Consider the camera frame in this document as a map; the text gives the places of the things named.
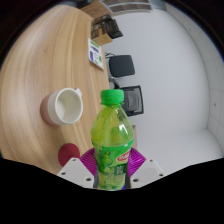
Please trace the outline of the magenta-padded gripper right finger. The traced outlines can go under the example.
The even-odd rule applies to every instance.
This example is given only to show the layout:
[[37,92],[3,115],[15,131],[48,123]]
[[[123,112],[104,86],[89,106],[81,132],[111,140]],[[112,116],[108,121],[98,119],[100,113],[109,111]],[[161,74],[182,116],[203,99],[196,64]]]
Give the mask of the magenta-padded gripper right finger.
[[127,165],[128,189],[141,188],[164,176],[164,171],[154,159],[146,159],[139,151],[131,149]]

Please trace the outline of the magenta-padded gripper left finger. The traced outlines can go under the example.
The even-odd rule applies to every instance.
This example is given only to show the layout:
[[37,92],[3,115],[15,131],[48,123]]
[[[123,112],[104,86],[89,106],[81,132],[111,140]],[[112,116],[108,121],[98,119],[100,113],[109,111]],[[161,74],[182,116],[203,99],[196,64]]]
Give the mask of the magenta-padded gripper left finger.
[[75,149],[60,149],[58,160],[62,169],[58,176],[84,188],[96,188],[98,184],[97,164],[94,149],[88,150],[81,157]]

